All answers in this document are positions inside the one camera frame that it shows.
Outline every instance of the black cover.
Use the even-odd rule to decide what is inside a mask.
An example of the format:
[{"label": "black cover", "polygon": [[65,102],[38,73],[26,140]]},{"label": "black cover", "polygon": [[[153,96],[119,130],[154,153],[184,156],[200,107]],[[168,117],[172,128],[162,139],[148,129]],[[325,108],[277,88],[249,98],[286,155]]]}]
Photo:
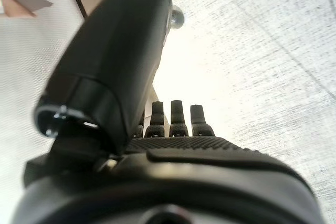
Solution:
[{"label": "black cover", "polygon": [[103,0],[65,51],[36,110],[41,133],[55,113],[98,125],[121,154],[137,130],[169,30],[171,0]]}]

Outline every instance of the silver metal part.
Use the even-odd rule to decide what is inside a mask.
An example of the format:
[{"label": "silver metal part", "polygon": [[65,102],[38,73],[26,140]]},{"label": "silver metal part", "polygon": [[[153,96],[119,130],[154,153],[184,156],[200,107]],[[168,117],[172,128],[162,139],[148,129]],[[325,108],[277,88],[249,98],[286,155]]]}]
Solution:
[{"label": "silver metal part", "polygon": [[178,6],[173,5],[171,28],[179,29],[183,26],[183,24],[184,24],[184,15],[182,10]]},{"label": "silver metal part", "polygon": [[191,214],[184,208],[177,205],[161,205],[154,207],[144,213],[140,219],[139,224],[151,223],[176,223],[179,224],[192,224]]}]

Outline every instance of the knurled rubber surface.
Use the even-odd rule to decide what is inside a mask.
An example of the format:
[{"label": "knurled rubber surface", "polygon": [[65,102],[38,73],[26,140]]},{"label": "knurled rubber surface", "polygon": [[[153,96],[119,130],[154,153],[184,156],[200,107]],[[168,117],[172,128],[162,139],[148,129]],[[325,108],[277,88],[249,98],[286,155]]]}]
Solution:
[{"label": "knurled rubber surface", "polygon": [[242,150],[237,145],[215,136],[190,137],[153,137],[132,139],[127,147],[128,152],[145,152],[148,149],[177,148],[203,150]]}]

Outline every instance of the white fabric surface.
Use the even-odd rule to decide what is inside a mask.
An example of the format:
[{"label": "white fabric surface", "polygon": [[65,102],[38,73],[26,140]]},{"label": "white fabric surface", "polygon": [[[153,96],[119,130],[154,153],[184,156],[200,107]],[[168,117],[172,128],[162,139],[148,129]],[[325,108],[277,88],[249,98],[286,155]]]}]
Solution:
[{"label": "white fabric surface", "polygon": [[[47,0],[36,19],[0,19],[0,223],[22,195],[25,161],[47,151],[31,110],[82,22],[75,0]],[[173,0],[185,25],[171,31],[154,87],[202,104],[216,135],[291,165],[336,222],[336,0]]]}]

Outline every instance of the textured grip surface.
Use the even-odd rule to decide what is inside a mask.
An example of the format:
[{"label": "textured grip surface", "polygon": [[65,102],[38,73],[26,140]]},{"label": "textured grip surface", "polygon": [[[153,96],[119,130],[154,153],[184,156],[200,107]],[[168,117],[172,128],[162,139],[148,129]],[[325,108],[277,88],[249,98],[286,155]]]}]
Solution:
[{"label": "textured grip surface", "polygon": [[147,153],[148,158],[161,162],[199,163],[234,166],[243,169],[272,170],[286,173],[305,184],[305,180],[280,160],[259,151],[240,148],[215,136],[145,137],[132,139],[126,153]]},{"label": "textured grip surface", "polygon": [[242,150],[237,145],[214,136],[190,137],[146,137],[132,139],[127,147],[128,152],[146,152],[148,149],[177,148],[203,150]]}]

